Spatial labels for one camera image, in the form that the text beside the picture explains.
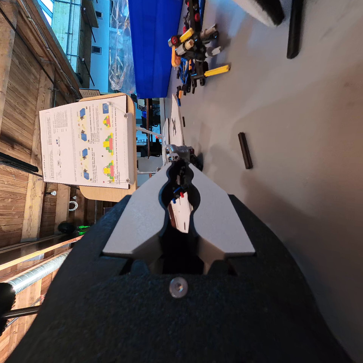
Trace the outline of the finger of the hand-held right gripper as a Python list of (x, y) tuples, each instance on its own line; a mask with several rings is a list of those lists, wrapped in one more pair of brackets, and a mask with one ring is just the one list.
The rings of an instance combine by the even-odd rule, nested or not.
[(279, 0), (234, 0), (245, 12), (268, 27), (279, 26), (284, 11)]
[(302, 15), (303, 0), (292, 0), (286, 55), (287, 59), (294, 59), (300, 52)]

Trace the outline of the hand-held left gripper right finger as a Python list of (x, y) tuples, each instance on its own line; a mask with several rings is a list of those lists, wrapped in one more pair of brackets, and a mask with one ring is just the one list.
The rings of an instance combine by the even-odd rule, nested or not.
[(197, 254), (206, 275), (215, 261), (252, 256), (256, 251), (227, 192), (192, 164), (190, 168), (192, 184), (200, 196), (200, 203), (193, 211)]

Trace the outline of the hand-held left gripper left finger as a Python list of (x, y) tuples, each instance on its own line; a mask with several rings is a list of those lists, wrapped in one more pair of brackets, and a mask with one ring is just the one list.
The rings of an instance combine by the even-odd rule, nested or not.
[(102, 250), (103, 260), (140, 260), (151, 273), (163, 273), (172, 226), (162, 191), (170, 167), (163, 166), (131, 195)]

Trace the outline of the black lego axle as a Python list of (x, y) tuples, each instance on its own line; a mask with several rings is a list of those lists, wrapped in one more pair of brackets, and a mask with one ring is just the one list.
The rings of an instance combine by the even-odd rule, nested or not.
[(250, 170), (253, 168), (252, 158), (249, 151), (246, 134), (244, 132), (238, 133), (238, 139), (240, 142), (240, 148), (243, 155), (243, 161), (245, 169)]

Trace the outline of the grey and black lego assembly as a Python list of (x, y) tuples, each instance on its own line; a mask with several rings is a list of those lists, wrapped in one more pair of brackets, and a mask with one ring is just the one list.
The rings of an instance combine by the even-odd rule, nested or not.
[(166, 172), (168, 177), (166, 193), (162, 196), (168, 198), (171, 205), (175, 205), (178, 199), (187, 199), (186, 193), (193, 189), (194, 173), (191, 166), (203, 171), (203, 157), (202, 154), (195, 155), (192, 147), (174, 144), (166, 146), (166, 156), (170, 166)]

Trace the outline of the pile of loose lego pieces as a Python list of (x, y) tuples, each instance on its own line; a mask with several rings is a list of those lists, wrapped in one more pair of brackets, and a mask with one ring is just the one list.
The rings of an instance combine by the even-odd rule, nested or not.
[(230, 71), (230, 65), (209, 69), (207, 59), (219, 55), (223, 50), (221, 46), (209, 46), (219, 37), (218, 25), (202, 29), (202, 1), (184, 2), (187, 12), (183, 17), (183, 32), (171, 36), (168, 41), (171, 48), (171, 65), (176, 70), (177, 79), (181, 81), (174, 97), (178, 106), (181, 105), (182, 96), (195, 93), (197, 84), (204, 86), (207, 78)]

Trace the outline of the white lego instruction booklet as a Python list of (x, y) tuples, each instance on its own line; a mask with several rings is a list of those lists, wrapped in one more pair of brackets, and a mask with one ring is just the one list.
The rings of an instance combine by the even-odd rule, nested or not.
[[(168, 137), (170, 144), (174, 144), (176, 146), (184, 145), (183, 122), (180, 115), (177, 97), (175, 95), (172, 96)], [(188, 233), (190, 215), (193, 211), (193, 207), (188, 201), (187, 192), (183, 192), (183, 196), (176, 199), (175, 202), (171, 202), (169, 207), (172, 220), (175, 222), (175, 228), (180, 232)]]

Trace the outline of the printed instruction sheet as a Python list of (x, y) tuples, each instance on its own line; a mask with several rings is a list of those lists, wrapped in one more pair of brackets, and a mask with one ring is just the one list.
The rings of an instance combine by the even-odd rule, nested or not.
[(135, 182), (127, 96), (39, 111), (44, 182), (128, 189)]

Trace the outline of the silver metal pipe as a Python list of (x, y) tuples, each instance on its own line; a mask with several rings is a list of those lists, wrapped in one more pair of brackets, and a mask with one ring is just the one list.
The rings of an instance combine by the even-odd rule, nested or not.
[(71, 249), (65, 251), (64, 253), (58, 254), (52, 259), (40, 265), (37, 265), (36, 267), (27, 270), (22, 274), (13, 277), (10, 280), (5, 281), (5, 283), (11, 285), (12, 290), (15, 292), (15, 294), (18, 294), (26, 288), (30, 287), (31, 285), (42, 280), (44, 277), (58, 270), (63, 262), (66, 260), (70, 252)]

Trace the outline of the blue plastic bin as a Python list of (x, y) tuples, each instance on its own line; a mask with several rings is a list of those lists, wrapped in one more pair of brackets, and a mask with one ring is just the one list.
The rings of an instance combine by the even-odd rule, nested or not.
[(171, 75), (171, 48), (182, 0), (129, 0), (135, 87), (138, 98), (167, 97)]

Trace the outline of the clear plastic bag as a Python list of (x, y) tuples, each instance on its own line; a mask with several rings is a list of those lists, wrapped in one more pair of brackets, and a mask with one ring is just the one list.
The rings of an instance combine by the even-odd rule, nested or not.
[(111, 1), (109, 86), (128, 95), (136, 91), (130, 15), (127, 0)]

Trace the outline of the black knob with rod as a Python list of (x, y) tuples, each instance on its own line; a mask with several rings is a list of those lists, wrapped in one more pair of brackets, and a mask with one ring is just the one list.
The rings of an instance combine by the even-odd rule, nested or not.
[(12, 309), (15, 304), (15, 298), (16, 293), (13, 286), (5, 282), (0, 283), (0, 335), (6, 329), (8, 320), (35, 315), (40, 309), (40, 306)]

